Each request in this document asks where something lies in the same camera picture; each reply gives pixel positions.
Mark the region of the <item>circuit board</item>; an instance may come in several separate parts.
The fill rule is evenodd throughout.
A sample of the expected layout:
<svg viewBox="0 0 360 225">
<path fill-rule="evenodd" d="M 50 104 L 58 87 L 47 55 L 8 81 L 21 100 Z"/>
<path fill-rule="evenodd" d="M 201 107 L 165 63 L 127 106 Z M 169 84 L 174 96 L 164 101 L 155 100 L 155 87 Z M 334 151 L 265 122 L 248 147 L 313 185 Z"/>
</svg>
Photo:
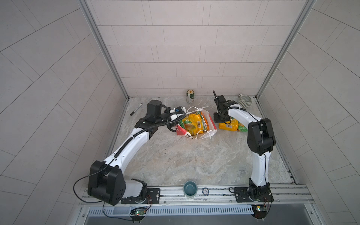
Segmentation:
<svg viewBox="0 0 360 225">
<path fill-rule="evenodd" d="M 268 209 L 264 205 L 252 205 L 252 216 L 256 219 L 264 219 L 268 214 Z"/>
<path fill-rule="evenodd" d="M 132 219 L 133 222 L 136 221 L 140 222 L 142 219 L 145 218 L 146 213 L 147 213 L 147 208 L 145 207 L 134 208 L 130 212 L 130 218 Z"/>
</svg>

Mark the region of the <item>left circuit board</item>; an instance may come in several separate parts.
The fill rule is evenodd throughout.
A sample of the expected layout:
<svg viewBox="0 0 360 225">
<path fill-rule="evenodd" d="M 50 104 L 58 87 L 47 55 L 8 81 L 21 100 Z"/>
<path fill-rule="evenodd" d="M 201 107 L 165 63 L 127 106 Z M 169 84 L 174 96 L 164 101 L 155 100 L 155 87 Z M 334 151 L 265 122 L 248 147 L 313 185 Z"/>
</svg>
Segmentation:
<svg viewBox="0 0 360 225">
<path fill-rule="evenodd" d="M 133 222 L 136 221 L 140 222 L 142 219 L 145 218 L 146 213 L 147 213 L 147 208 L 145 207 L 134 208 L 130 212 L 130 218 L 132 219 Z"/>
</svg>

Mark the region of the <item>green snack packet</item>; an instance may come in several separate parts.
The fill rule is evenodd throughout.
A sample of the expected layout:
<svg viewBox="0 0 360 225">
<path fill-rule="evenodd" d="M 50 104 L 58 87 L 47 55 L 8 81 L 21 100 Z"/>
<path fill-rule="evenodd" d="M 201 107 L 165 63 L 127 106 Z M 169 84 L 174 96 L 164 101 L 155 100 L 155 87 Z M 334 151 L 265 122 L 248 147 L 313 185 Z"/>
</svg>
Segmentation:
<svg viewBox="0 0 360 225">
<path fill-rule="evenodd" d="M 237 131 L 240 131 L 240 132 L 248 132 L 248 129 L 241 123 L 238 123 L 238 129 Z"/>
</svg>

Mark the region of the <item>blue white poker chip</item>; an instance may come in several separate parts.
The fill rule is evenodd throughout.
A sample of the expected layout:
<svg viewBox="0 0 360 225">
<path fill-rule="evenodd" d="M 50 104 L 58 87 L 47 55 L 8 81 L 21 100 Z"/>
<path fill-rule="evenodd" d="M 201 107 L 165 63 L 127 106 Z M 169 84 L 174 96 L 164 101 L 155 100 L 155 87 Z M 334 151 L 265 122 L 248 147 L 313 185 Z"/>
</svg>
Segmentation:
<svg viewBox="0 0 360 225">
<path fill-rule="evenodd" d="M 210 191 L 209 191 L 209 189 L 208 189 L 207 187 L 202 188 L 202 194 L 203 194 L 204 196 L 208 196 L 209 193 L 210 193 Z"/>
</svg>

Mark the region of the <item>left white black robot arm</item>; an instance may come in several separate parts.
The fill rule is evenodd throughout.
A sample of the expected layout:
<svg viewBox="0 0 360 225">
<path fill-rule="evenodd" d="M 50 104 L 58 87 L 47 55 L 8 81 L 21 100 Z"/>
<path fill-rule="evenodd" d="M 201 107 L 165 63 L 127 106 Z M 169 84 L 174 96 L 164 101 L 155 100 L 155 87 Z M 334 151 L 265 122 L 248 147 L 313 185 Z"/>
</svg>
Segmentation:
<svg viewBox="0 0 360 225">
<path fill-rule="evenodd" d="M 132 198 L 143 202 L 147 197 L 147 184 L 141 180 L 125 180 L 123 173 L 126 167 L 159 127 L 176 126 L 187 115 L 185 107 L 174 109 L 166 107 L 159 100 L 151 100 L 147 104 L 147 112 L 132 130 L 125 142 L 103 161 L 95 161 L 87 175 L 87 193 L 97 202 L 117 205 L 124 198 Z"/>
</svg>

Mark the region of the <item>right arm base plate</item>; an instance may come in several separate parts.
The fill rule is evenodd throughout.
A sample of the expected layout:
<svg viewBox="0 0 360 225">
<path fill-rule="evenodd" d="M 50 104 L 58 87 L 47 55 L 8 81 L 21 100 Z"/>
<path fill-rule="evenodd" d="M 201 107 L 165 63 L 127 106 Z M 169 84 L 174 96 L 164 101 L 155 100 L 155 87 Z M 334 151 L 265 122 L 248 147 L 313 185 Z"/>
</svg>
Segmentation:
<svg viewBox="0 0 360 225">
<path fill-rule="evenodd" d="M 250 187 L 234 187 L 236 202 L 238 203 L 257 203 L 257 202 L 273 202 L 274 198 L 269 186 L 250 186 Z"/>
</svg>

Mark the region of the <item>right circuit board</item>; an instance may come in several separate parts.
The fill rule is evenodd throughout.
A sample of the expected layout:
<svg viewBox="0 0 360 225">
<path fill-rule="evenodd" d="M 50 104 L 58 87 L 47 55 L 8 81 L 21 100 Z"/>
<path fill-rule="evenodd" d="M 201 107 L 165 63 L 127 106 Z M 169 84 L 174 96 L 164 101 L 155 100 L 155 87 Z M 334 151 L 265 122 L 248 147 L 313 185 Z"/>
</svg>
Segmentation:
<svg viewBox="0 0 360 225">
<path fill-rule="evenodd" d="M 268 214 L 268 209 L 264 205 L 252 205 L 252 216 L 256 219 L 264 219 Z"/>
</svg>

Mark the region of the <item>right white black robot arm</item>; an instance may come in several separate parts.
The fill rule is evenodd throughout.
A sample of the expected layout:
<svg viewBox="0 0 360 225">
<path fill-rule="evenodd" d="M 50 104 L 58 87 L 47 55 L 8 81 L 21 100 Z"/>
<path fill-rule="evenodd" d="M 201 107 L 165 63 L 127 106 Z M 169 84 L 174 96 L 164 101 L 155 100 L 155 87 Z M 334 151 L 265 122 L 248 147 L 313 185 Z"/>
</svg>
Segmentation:
<svg viewBox="0 0 360 225">
<path fill-rule="evenodd" d="M 234 118 L 247 129 L 247 145 L 253 152 L 253 169 L 247 190 L 250 200 L 272 202 L 268 170 L 276 139 L 271 120 L 251 114 L 237 102 L 226 100 L 223 95 L 214 94 L 214 97 L 217 107 L 217 112 L 214 113 L 216 123 L 230 122 Z"/>
</svg>

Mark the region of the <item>yellow snack packet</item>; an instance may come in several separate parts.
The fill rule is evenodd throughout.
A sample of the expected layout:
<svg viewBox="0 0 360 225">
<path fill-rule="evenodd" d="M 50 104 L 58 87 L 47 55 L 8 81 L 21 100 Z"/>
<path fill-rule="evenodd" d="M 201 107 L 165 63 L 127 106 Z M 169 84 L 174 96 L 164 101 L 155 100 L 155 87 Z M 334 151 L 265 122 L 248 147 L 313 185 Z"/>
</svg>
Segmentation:
<svg viewBox="0 0 360 225">
<path fill-rule="evenodd" d="M 187 115 L 181 122 L 180 126 L 184 128 L 191 136 L 196 136 L 209 131 L 209 124 L 201 111 L 196 111 Z"/>
<path fill-rule="evenodd" d="M 218 124 L 219 129 L 227 130 L 227 131 L 237 131 L 238 127 L 239 127 L 239 122 L 233 117 L 230 118 L 230 121 L 226 121 Z"/>
</svg>

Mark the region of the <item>red white paper gift bag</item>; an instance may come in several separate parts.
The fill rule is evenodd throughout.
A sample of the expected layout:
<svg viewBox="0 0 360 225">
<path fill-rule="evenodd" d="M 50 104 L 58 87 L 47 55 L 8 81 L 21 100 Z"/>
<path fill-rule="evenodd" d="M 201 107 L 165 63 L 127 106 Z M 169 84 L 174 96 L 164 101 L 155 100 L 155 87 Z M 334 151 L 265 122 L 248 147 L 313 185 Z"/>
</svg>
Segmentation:
<svg viewBox="0 0 360 225">
<path fill-rule="evenodd" d="M 190 139 L 211 139 L 216 134 L 217 128 L 210 113 L 205 108 L 195 106 L 188 108 L 186 117 L 176 125 L 175 133 L 178 136 Z"/>
</svg>

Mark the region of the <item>aluminium rail frame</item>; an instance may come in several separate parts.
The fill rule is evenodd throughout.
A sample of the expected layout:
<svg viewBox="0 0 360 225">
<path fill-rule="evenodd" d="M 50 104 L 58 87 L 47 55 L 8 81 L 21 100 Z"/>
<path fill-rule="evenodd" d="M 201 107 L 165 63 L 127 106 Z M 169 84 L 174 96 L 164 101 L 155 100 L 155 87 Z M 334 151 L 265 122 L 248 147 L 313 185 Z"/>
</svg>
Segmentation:
<svg viewBox="0 0 360 225">
<path fill-rule="evenodd" d="M 117 204 L 97 202 L 83 194 L 69 225 L 324 225 L 326 222 L 306 185 L 272 184 L 273 202 L 236 202 L 234 187 L 245 185 L 198 186 L 194 198 L 185 197 L 182 186 L 158 186 L 158 204 Z M 202 194 L 208 188 L 208 196 Z M 252 216 L 252 205 L 264 205 L 264 219 Z M 130 212 L 145 207 L 147 213 L 140 222 L 133 222 Z"/>
</svg>

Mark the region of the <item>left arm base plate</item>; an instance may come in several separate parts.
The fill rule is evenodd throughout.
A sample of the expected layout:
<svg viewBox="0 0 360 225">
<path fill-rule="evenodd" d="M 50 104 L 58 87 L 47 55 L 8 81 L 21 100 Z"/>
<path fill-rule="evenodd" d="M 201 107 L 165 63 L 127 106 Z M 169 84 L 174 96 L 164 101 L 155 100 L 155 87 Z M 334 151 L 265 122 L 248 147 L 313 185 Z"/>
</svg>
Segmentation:
<svg viewBox="0 0 360 225">
<path fill-rule="evenodd" d="M 160 199 L 160 188 L 147 188 L 144 199 L 139 197 L 127 197 L 121 199 L 121 204 L 158 204 Z"/>
</svg>

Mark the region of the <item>green white drink can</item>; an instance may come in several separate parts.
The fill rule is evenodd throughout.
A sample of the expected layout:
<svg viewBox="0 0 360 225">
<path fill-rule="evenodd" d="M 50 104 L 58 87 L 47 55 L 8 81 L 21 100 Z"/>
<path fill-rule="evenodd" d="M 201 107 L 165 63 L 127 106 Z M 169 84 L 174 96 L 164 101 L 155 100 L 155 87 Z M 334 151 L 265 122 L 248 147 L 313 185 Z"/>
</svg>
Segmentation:
<svg viewBox="0 0 360 225">
<path fill-rule="evenodd" d="M 188 90 L 186 93 L 186 102 L 192 104 L 195 99 L 195 92 L 193 90 Z"/>
</svg>

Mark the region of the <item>striped ceramic mug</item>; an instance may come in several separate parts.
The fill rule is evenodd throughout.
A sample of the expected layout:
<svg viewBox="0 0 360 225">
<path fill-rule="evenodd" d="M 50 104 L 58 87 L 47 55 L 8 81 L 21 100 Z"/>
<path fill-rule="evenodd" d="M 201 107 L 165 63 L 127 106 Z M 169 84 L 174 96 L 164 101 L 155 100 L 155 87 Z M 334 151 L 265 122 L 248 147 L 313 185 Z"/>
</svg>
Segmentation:
<svg viewBox="0 0 360 225">
<path fill-rule="evenodd" d="M 241 108 L 248 109 L 252 105 L 252 98 L 250 96 L 240 94 L 238 97 L 238 104 Z"/>
</svg>

